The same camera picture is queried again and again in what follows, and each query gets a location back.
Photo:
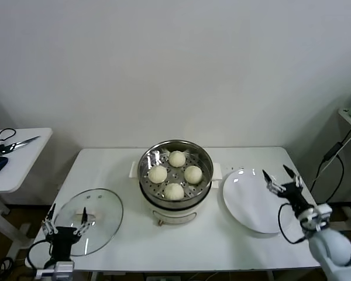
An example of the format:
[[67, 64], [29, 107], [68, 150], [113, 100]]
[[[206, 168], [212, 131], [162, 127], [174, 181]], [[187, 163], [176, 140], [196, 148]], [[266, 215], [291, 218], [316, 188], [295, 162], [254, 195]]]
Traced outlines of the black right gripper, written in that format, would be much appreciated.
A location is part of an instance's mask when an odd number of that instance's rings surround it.
[[273, 182], [269, 174], [262, 170], [264, 180], [267, 184], [267, 189], [277, 196], [282, 196], [290, 203], [295, 216], [300, 216], [304, 211], [312, 208], [312, 205], [307, 202], [302, 195], [303, 180], [299, 174], [296, 174], [292, 169], [283, 165], [284, 170], [292, 179], [292, 182], [283, 184], [282, 186]]

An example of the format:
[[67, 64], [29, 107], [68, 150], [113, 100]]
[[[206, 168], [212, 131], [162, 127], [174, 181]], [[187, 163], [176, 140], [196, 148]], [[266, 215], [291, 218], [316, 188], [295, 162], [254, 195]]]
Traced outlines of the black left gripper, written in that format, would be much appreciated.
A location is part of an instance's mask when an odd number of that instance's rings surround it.
[[42, 230], [44, 235], [50, 235], [49, 242], [51, 244], [51, 260], [55, 262], [70, 261], [71, 248], [80, 240], [80, 236], [84, 235], [90, 227], [88, 222], [87, 210], [84, 207], [81, 218], [81, 226], [76, 229], [74, 227], [55, 227], [53, 215], [56, 205], [53, 204], [45, 219], [42, 222]]

